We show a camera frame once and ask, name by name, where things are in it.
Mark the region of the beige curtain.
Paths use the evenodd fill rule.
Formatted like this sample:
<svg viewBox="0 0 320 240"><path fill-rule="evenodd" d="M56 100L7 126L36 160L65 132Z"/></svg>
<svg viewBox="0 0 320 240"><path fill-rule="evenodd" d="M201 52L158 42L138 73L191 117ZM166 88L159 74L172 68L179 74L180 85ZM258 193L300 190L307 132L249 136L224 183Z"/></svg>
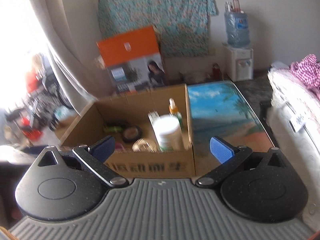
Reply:
<svg viewBox="0 0 320 240"><path fill-rule="evenodd" d="M112 94L107 71L96 65L102 39L98 0L29 0L46 37L53 72L77 113Z"/></svg>

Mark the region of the green lip balm tube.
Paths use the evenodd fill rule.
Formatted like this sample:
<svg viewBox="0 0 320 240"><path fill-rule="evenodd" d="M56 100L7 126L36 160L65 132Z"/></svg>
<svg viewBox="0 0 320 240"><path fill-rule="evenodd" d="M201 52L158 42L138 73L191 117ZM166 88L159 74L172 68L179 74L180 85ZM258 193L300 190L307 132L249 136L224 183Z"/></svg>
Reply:
<svg viewBox="0 0 320 240"><path fill-rule="evenodd" d="M121 126L104 126L103 131L105 133L121 133L123 128Z"/></svg>

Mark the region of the white quilted bedding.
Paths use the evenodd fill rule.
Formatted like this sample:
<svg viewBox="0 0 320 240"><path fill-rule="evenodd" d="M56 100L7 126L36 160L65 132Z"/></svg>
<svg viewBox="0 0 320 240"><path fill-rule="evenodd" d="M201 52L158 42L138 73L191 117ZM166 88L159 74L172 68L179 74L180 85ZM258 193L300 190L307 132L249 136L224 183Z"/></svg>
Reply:
<svg viewBox="0 0 320 240"><path fill-rule="evenodd" d="M271 68L267 124L308 190L303 221L319 230L319 100L289 69Z"/></svg>

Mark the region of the white supplement bottle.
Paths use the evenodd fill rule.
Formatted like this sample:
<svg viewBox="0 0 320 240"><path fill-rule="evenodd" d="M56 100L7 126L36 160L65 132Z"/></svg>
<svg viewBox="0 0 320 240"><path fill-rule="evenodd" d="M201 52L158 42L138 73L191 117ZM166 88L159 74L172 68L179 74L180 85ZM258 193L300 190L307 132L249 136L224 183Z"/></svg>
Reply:
<svg viewBox="0 0 320 240"><path fill-rule="evenodd" d="M184 149L182 130L177 117L162 115L153 122L152 127L162 152Z"/></svg>

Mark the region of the small cardboard box on floor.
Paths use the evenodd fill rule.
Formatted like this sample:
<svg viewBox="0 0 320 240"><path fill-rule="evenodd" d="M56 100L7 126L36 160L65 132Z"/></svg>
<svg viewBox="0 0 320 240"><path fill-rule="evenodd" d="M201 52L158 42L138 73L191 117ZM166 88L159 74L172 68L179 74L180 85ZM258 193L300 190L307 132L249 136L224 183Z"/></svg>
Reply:
<svg viewBox="0 0 320 240"><path fill-rule="evenodd" d="M76 114L58 122L54 130L54 133L58 139L61 139L61 137L65 134L69 126L71 126L71 124L77 117L78 115Z"/></svg>

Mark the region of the white usb charger plug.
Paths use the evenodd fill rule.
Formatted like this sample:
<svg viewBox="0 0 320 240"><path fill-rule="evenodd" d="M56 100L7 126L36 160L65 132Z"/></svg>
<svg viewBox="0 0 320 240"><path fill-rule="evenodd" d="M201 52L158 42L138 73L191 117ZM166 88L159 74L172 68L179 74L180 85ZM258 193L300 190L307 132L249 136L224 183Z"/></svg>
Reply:
<svg viewBox="0 0 320 240"><path fill-rule="evenodd" d="M157 111L149 112L148 118L150 120L151 127L153 128L154 122L159 119L159 114Z"/></svg>

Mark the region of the black flashlight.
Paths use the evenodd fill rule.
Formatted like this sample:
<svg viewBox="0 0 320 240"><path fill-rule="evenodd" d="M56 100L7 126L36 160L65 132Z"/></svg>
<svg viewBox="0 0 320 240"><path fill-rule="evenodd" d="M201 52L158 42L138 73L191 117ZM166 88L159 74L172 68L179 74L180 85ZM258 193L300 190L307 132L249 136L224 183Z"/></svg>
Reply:
<svg viewBox="0 0 320 240"><path fill-rule="evenodd" d="M120 120L120 121L105 122L105 126L126 128L126 127L129 127L130 124L125 120Z"/></svg>

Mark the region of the pink plastic lid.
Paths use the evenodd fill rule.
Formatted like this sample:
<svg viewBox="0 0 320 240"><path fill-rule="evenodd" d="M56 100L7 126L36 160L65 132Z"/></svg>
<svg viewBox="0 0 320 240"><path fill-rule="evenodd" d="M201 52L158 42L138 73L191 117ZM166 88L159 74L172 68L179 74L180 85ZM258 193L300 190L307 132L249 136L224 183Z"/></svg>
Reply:
<svg viewBox="0 0 320 240"><path fill-rule="evenodd" d="M125 146L123 146L121 143L116 142L116 143L115 143L115 150L116 150L116 151L130 151L131 148L125 147Z"/></svg>

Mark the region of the red plastic bag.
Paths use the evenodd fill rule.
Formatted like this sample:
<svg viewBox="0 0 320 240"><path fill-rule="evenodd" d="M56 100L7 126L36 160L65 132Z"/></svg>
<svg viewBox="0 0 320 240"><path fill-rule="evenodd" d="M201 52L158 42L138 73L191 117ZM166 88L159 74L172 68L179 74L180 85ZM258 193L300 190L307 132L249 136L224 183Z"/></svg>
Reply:
<svg viewBox="0 0 320 240"><path fill-rule="evenodd" d="M20 129L22 133L31 141L37 141L43 135L40 130L30 127L30 121L27 117L23 117L21 119Z"/></svg>

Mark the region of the wheelchair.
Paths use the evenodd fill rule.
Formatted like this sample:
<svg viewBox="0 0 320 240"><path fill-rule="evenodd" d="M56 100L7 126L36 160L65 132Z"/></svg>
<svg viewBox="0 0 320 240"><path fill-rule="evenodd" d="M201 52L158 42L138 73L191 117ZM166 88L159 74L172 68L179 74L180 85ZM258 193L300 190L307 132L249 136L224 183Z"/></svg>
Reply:
<svg viewBox="0 0 320 240"><path fill-rule="evenodd" d="M58 115L60 110L73 109L53 73L29 74L27 89L27 98L23 101L23 106L5 114L8 122L15 122L25 113L29 123L19 126L22 131L42 130L45 127L54 131L61 118Z"/></svg>

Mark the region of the green dropper bottle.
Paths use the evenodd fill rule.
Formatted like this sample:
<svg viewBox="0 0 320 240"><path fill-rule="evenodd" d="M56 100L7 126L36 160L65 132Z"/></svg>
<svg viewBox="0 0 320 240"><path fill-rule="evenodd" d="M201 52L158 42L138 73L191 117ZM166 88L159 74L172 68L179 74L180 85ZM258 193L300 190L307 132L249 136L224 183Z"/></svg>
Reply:
<svg viewBox="0 0 320 240"><path fill-rule="evenodd" d="M180 128L183 129L183 119L180 111L178 110L178 107L176 106L176 103L173 98L169 99L169 112L172 116L175 116L180 123Z"/></svg>

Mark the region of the brown cardboard box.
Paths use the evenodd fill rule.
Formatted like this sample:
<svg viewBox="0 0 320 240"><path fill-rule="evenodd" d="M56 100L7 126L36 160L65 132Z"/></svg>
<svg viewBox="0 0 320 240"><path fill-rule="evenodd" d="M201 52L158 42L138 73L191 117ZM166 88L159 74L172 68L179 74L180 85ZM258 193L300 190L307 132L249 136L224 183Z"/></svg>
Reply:
<svg viewBox="0 0 320 240"><path fill-rule="evenodd" d="M173 99L182 115L182 134L165 150L159 146L151 120L169 113ZM93 145L107 135L116 149L105 165L127 178L190 178L195 176L191 114L185 85L106 97L87 105L60 138L63 148Z"/></svg>

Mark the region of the blue water jug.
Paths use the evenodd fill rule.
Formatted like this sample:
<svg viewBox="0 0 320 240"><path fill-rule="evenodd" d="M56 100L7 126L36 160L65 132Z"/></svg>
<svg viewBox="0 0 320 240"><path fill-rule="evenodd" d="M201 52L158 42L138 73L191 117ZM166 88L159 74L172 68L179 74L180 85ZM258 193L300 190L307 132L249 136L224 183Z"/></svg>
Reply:
<svg viewBox="0 0 320 240"><path fill-rule="evenodd" d="M239 0L225 3L225 27L227 44L234 48L250 45L248 16L240 7Z"/></svg>

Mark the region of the black electrical tape roll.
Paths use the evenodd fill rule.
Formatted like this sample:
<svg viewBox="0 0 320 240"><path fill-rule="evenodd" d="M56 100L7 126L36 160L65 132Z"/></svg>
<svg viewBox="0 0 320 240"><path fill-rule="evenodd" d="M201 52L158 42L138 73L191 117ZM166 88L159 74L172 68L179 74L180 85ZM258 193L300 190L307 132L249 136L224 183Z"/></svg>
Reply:
<svg viewBox="0 0 320 240"><path fill-rule="evenodd" d="M121 138L125 143L133 143L142 137L142 129L139 126L127 126L121 133Z"/></svg>

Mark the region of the floral teal cloth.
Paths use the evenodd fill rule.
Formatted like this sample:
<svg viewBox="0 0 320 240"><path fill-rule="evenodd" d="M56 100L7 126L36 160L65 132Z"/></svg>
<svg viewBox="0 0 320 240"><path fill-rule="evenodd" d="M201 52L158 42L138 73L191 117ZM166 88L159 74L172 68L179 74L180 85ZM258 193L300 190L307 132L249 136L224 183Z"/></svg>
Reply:
<svg viewBox="0 0 320 240"><path fill-rule="evenodd" d="M209 19L215 0L98 0L103 38L153 25L165 57L209 55Z"/></svg>

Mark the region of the pink patterned cloth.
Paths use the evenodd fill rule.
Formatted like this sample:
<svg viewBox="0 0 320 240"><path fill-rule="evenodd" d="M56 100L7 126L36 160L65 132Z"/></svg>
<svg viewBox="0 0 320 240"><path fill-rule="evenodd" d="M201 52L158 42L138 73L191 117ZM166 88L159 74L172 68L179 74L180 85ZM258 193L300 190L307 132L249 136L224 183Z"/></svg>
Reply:
<svg viewBox="0 0 320 240"><path fill-rule="evenodd" d="M290 72L308 88L319 89L319 62L315 54L309 54L300 62L290 65Z"/></svg>

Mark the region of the white water dispenser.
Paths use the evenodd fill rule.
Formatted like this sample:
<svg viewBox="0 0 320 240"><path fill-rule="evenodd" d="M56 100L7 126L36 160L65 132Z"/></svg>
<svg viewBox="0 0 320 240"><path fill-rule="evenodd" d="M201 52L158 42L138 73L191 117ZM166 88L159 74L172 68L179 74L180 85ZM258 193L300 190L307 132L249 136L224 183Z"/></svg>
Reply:
<svg viewBox="0 0 320 240"><path fill-rule="evenodd" d="M253 80L253 48L234 48L225 44L225 73L233 82Z"/></svg>

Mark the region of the gold lid cream jar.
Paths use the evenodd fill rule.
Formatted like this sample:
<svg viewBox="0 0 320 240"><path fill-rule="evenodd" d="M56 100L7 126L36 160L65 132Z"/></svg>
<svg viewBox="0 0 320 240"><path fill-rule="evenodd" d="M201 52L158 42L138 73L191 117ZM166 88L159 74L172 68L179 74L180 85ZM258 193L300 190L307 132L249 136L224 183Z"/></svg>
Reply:
<svg viewBox="0 0 320 240"><path fill-rule="evenodd" d="M157 152L157 144L150 139L141 138L138 139L133 145L132 150L134 152Z"/></svg>

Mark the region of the orange philips product box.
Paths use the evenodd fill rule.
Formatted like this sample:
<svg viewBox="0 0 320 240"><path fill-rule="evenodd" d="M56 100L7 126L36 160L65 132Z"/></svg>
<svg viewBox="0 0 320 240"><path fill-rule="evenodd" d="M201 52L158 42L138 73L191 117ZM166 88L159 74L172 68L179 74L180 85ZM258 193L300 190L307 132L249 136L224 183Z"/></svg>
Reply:
<svg viewBox="0 0 320 240"><path fill-rule="evenodd" d="M113 94L167 86L156 29L153 26L97 42L100 63L108 72Z"/></svg>

